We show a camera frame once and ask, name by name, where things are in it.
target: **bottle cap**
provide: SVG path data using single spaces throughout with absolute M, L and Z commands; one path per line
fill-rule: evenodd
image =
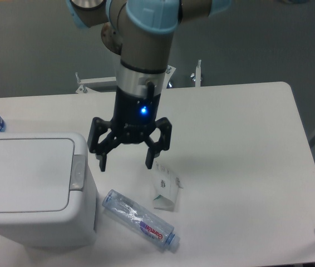
M 177 251 L 178 247 L 179 247 L 179 242 L 180 242 L 180 237 L 175 235 L 174 238 L 171 240 L 170 244 L 169 244 L 169 250 L 171 252 L 175 252 Z

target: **silver metal band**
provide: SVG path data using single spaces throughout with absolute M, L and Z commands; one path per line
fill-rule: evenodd
M 157 96 L 161 94 L 161 90 L 163 89 L 164 78 L 165 72 L 160 74 L 146 74 L 130 70 L 121 64 L 117 73 L 117 85 L 124 92 L 132 96 L 144 98 L 147 96 L 147 81 L 153 82 L 155 85 L 154 96 Z
M 92 8 L 98 7 L 105 0 L 71 0 L 78 7 L 82 8 Z

